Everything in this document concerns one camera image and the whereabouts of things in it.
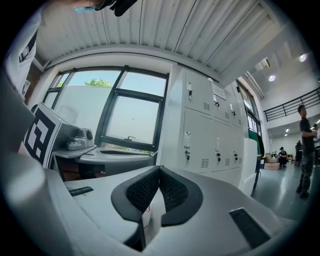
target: seated person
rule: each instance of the seated person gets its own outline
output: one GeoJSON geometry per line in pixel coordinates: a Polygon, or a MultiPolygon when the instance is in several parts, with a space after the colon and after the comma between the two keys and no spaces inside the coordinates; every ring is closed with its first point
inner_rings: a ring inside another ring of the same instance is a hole
{"type": "Polygon", "coordinates": [[[280,148],[279,164],[280,164],[280,168],[281,167],[286,167],[286,164],[287,164],[287,152],[284,151],[284,147],[283,146],[280,148]]]}

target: black mesh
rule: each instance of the black mesh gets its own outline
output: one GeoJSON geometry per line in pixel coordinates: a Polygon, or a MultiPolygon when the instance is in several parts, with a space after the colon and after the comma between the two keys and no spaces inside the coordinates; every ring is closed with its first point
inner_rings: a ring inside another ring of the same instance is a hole
{"type": "Polygon", "coordinates": [[[131,204],[144,213],[154,198],[158,187],[159,171],[157,170],[128,187],[126,197],[131,204]]]}
{"type": "Polygon", "coordinates": [[[159,187],[164,199],[166,212],[184,203],[189,195],[189,191],[184,184],[163,171],[160,172],[159,187]]]}

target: label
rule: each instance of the label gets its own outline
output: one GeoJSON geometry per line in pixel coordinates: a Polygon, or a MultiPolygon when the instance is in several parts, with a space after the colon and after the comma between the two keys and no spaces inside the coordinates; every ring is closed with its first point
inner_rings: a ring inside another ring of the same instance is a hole
{"type": "Polygon", "coordinates": [[[211,86],[212,86],[212,91],[215,95],[218,95],[220,98],[227,100],[224,89],[221,89],[220,87],[216,86],[214,83],[211,83],[211,86]]]}

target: corrugated metal ceiling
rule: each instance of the corrugated metal ceiling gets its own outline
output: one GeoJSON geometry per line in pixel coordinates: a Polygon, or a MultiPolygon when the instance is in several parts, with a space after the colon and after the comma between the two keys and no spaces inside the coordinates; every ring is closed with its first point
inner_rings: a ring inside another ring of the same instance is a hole
{"type": "Polygon", "coordinates": [[[44,62],[81,49],[146,45],[189,57],[221,74],[272,20],[257,0],[138,0],[123,16],[108,8],[48,8],[37,35],[44,62]]]}

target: pants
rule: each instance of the pants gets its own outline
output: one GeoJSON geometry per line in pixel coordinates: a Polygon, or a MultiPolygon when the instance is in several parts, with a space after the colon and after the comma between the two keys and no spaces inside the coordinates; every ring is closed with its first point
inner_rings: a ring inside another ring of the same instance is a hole
{"type": "Polygon", "coordinates": [[[314,164],[315,165],[318,165],[320,163],[320,160],[318,160],[319,158],[319,154],[320,154],[320,150],[317,150],[317,149],[320,149],[320,146],[316,146],[315,149],[314,149],[314,164]]]}
{"type": "Polygon", "coordinates": [[[280,166],[285,166],[287,164],[287,159],[280,156],[279,157],[279,164],[280,164],[280,166]]]}
{"type": "Polygon", "coordinates": [[[299,188],[301,188],[301,193],[306,193],[310,187],[310,176],[313,169],[313,152],[303,152],[302,154],[302,170],[300,176],[299,188]]]}

